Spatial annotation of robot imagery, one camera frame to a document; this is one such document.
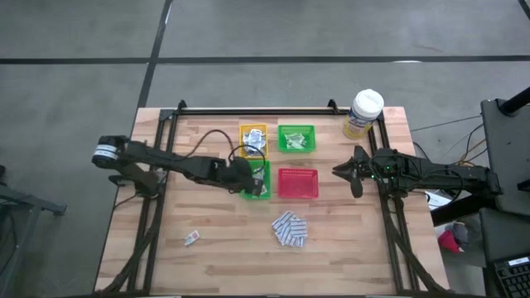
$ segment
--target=green plastic bin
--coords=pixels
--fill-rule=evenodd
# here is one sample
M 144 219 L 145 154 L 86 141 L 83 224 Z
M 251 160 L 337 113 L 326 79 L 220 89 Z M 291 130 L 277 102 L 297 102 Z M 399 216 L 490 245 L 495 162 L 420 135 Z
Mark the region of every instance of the green plastic bin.
M 286 134 L 299 132 L 306 140 L 306 147 L 303 149 L 287 148 Z M 283 152 L 308 153 L 315 150 L 315 127 L 313 125 L 278 125 L 278 149 Z
M 263 166 L 263 160 L 261 161 L 248 161 L 250 166 L 252 167 L 252 170 L 257 170 L 260 167 Z M 267 193 L 256 196 L 256 195 L 249 195 L 245 193 L 245 190 L 241 190 L 239 193 L 239 196 L 245 199 L 271 199 L 271 162 L 265 161 L 265 168 L 263 169 L 265 171 L 265 175 L 263 176 L 263 185 L 267 188 Z

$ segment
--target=white jar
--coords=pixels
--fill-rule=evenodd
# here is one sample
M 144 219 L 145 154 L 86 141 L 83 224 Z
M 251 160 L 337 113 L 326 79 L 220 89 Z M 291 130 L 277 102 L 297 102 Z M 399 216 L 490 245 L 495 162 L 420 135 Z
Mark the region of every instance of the white jar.
M 383 111 L 381 94 L 366 89 L 357 94 L 344 121 L 343 132 L 349 138 L 361 138 L 372 127 L 373 121 Z

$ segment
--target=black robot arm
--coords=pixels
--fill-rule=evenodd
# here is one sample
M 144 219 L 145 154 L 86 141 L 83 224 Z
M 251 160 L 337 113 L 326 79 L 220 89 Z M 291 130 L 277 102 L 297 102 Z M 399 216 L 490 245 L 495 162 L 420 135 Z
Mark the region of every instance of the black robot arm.
M 103 169 L 113 169 L 120 180 L 130 180 L 136 191 L 143 196 L 158 194 L 160 180 L 155 171 L 144 171 L 137 163 L 147 164 L 168 171 L 181 173 L 185 178 L 202 185 L 224 188 L 230 192 L 245 190 L 260 195 L 262 181 L 253 178 L 248 161 L 234 157 L 229 165 L 225 159 L 209 156 L 180 156 L 161 151 L 142 142 L 128 140 L 125 136 L 102 136 L 92 162 Z M 109 179 L 117 183 L 117 176 Z
M 354 156 L 333 168 L 333 174 L 350 182 L 355 198 L 363 195 L 361 180 L 375 179 L 395 197 L 407 197 L 414 189 L 469 191 L 486 197 L 501 193 L 497 175 L 483 166 L 441 165 L 397 150 L 381 148 L 370 158 L 356 146 Z

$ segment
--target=small white packet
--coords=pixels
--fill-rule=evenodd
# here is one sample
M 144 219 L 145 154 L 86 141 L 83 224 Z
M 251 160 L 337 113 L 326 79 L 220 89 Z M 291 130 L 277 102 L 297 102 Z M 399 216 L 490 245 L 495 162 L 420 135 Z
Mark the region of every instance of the small white packet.
M 199 235 L 199 232 L 197 232 L 197 230 L 191 232 L 191 234 L 185 237 L 184 245 L 188 246 L 192 244 L 193 242 L 197 241 L 197 239 L 199 239 L 199 236 L 200 235 Z

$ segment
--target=gray floor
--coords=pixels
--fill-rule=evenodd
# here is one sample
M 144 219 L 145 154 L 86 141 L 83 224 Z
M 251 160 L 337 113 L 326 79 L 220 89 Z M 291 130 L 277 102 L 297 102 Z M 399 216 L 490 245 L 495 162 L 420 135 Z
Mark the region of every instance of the gray floor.
M 0 58 L 148 57 L 162 4 L 0 0 Z M 161 48 L 166 57 L 528 54 L 530 20 L 516 0 L 175 0 Z M 92 290 L 116 189 L 90 157 L 100 135 L 130 133 L 146 68 L 0 65 L 8 183 L 69 205 L 64 218 L 40 221 L 18 296 Z M 158 65 L 147 106 L 347 105 L 372 88 L 404 106 L 415 130 L 476 116 L 480 100 L 509 98 L 529 77 L 530 62 Z M 432 160 L 452 162 L 479 124 L 412 136 Z M 472 143 L 482 138 L 479 130 Z M 485 156 L 476 161 L 487 165 Z M 451 287 L 484 293 L 480 269 L 461 259 L 445 257 Z

